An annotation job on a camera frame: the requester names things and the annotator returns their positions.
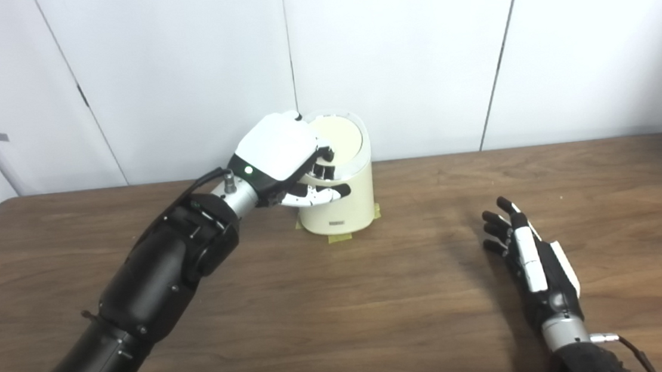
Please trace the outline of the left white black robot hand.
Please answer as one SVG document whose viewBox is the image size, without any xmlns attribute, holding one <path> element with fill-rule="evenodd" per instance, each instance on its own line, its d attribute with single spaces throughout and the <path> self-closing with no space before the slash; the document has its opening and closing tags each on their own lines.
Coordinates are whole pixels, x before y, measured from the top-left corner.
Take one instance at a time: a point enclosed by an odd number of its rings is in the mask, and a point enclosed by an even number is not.
<svg viewBox="0 0 662 372">
<path fill-rule="evenodd" d="M 228 162 L 232 179 L 220 185 L 222 198 L 243 217 L 255 208 L 310 208 L 350 195 L 350 185 L 314 186 L 301 179 L 319 159 L 333 159 L 330 141 L 296 110 L 261 119 L 240 141 Z"/>
</svg>

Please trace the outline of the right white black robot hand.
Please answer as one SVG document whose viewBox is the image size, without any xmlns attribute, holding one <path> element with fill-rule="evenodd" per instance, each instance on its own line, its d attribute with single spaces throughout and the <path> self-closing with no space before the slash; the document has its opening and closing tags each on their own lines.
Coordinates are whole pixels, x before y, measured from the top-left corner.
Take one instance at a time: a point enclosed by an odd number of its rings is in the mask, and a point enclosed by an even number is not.
<svg viewBox="0 0 662 372">
<path fill-rule="evenodd" d="M 507 216 L 484 211 L 485 250 L 499 256 L 521 295 L 528 325 L 540 329 L 556 316 L 584 320 L 578 279 L 558 242 L 543 241 L 528 216 L 509 199 L 496 205 Z"/>
</svg>

